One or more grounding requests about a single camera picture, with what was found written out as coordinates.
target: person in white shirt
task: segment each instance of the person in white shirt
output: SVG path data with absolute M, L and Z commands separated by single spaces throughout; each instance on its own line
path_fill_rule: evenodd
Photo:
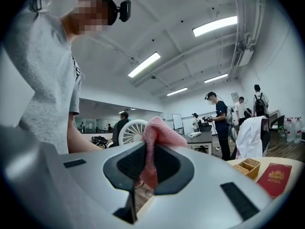
M 244 106 L 244 97 L 240 97 L 239 98 L 239 102 L 236 103 L 235 105 L 235 111 L 236 111 L 236 115 L 237 115 L 237 120 L 238 120 L 238 124 L 239 126 L 242 125 L 242 123 L 246 120 L 246 117 L 244 115 L 244 112 L 246 111 L 250 116 L 252 116 L 252 114 L 246 109 L 246 107 Z
M 198 114 L 194 113 L 192 114 L 194 119 L 193 119 L 193 128 L 194 132 L 199 132 L 199 125 L 201 125 L 201 120 L 198 118 Z
M 269 118 L 269 99 L 265 93 L 261 93 L 261 88 L 259 85 L 254 85 L 255 95 L 253 97 L 253 115 L 254 116 L 263 116 L 265 115 Z M 263 108 L 257 109 L 259 107 L 259 102 L 262 102 Z

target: white shirt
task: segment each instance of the white shirt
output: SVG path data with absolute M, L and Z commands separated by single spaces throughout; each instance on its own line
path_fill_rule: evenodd
M 199 125 L 198 125 L 198 122 L 199 122 L 199 118 L 194 118 L 193 119 L 193 128 L 194 129 L 199 129 Z
M 238 112 L 238 117 L 240 119 L 245 118 L 244 112 L 246 111 L 246 107 L 244 106 L 244 104 L 236 103 L 235 104 L 235 111 Z
M 260 97 L 261 97 L 261 93 L 260 92 L 257 92 L 255 95 L 256 95 L 257 99 L 260 99 Z M 268 97 L 267 97 L 267 95 L 265 93 L 263 93 L 262 101 L 265 103 L 265 112 L 266 112 L 266 114 L 268 114 L 269 111 L 268 111 L 268 109 L 266 107 L 266 104 L 269 102 L 269 99 L 268 99 Z M 256 102 L 256 99 L 255 99 L 255 97 L 253 97 L 253 106 L 255 106 L 255 102 Z

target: divided basket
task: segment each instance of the divided basket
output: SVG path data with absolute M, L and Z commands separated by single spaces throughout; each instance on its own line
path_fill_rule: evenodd
M 233 166 L 233 168 L 237 169 L 238 171 L 243 173 L 245 176 L 248 176 L 252 180 L 254 180 L 258 175 L 260 165 L 261 165 L 260 162 L 254 160 L 254 159 L 248 158 L 248 159 L 245 159 L 243 162 L 239 163 L 238 165 Z

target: white cloth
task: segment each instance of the white cloth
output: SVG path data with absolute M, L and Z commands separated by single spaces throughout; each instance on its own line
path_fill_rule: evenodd
M 255 95 L 256 95 L 257 99 L 260 99 L 260 97 L 261 97 L 260 92 L 257 92 Z M 265 103 L 265 105 L 269 102 L 269 99 L 265 93 L 263 93 L 262 101 Z M 256 98 L 253 97 L 253 106 L 255 106 L 255 102 L 256 102 Z M 269 114 L 269 111 L 266 106 L 265 106 L 265 112 L 266 112 L 266 114 Z
M 198 136 L 198 135 L 201 135 L 201 132 L 192 132 L 192 133 L 188 134 L 188 136 L 190 138 L 193 138 L 193 137 Z
M 194 129 L 199 129 L 198 122 L 199 122 L 199 118 L 194 118 L 193 119 L 193 128 Z
M 236 103 L 235 104 L 235 111 L 238 112 L 238 117 L 240 119 L 245 118 L 244 112 L 246 111 L 246 107 L 244 106 L 244 104 Z
M 263 156 L 263 144 L 261 140 L 262 120 L 265 116 L 249 118 L 240 126 L 236 141 L 236 158 L 252 158 Z

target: red book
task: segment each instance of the red book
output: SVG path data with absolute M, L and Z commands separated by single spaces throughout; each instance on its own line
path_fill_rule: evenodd
M 284 192 L 290 172 L 291 166 L 270 163 L 257 183 L 262 186 L 272 198 L 276 198 Z

